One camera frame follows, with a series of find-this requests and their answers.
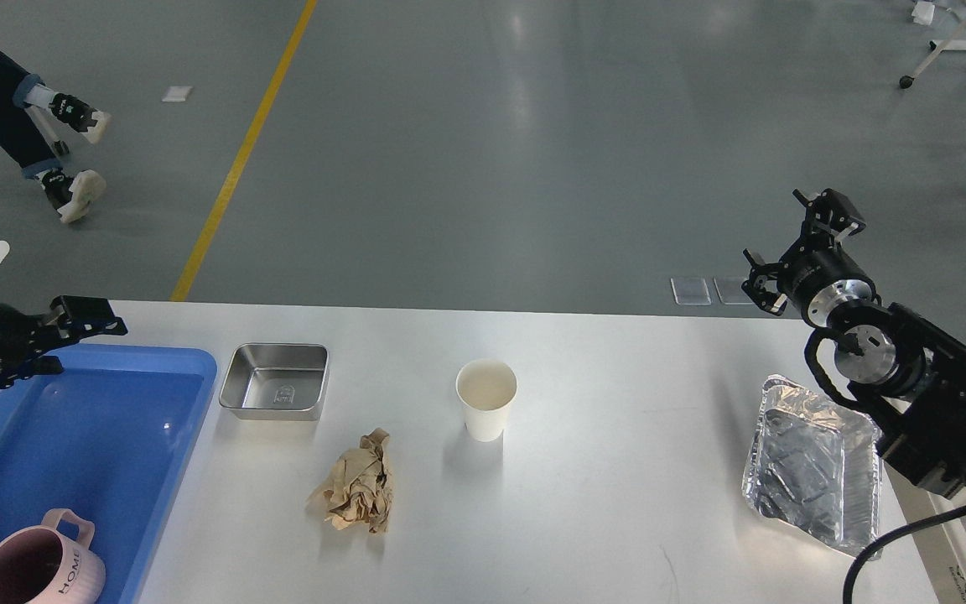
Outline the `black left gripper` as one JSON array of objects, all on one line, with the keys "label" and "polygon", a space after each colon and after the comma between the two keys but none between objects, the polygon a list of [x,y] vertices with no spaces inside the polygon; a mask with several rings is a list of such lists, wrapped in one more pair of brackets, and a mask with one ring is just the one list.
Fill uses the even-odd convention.
[{"label": "black left gripper", "polygon": [[64,366],[57,356],[26,360],[32,346],[72,346],[89,337],[125,336],[126,322],[108,299],[61,295],[42,315],[28,316],[0,305],[0,388],[34,376],[59,375]]}]

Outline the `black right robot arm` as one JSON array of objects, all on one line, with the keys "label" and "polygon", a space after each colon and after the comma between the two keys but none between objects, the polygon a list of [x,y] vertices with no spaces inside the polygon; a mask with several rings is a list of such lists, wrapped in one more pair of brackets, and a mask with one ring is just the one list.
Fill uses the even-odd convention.
[{"label": "black right robot arm", "polygon": [[[910,484],[951,498],[966,489],[966,345],[905,305],[883,305],[873,279],[844,251],[866,222],[848,196],[794,190],[805,210],[797,240],[774,263],[744,251],[741,291],[763,312],[795,305],[810,328],[802,355],[820,389],[880,430],[875,451]],[[854,600],[873,555],[916,532],[966,517],[966,504],[892,530],[863,547],[847,570]]]}]

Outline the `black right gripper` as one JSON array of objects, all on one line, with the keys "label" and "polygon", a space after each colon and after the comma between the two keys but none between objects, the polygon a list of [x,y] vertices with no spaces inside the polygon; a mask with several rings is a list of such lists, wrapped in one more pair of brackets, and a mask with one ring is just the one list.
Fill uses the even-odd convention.
[{"label": "black right gripper", "polygon": [[873,279],[843,250],[848,237],[866,228],[866,220],[835,189],[813,198],[800,189],[792,195],[805,210],[800,236],[775,263],[745,248],[741,253],[749,273],[741,291],[770,315],[782,317],[790,301],[806,324],[828,328],[843,307],[877,298]]}]

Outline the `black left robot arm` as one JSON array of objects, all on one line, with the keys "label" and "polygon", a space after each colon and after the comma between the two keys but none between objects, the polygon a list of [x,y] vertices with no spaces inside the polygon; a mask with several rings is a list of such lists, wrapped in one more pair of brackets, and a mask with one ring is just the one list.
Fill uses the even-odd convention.
[{"label": "black left robot arm", "polygon": [[126,322],[108,299],[62,297],[50,302],[43,314],[24,314],[0,303],[0,389],[34,376],[64,371],[57,349],[93,336],[125,336]]}]

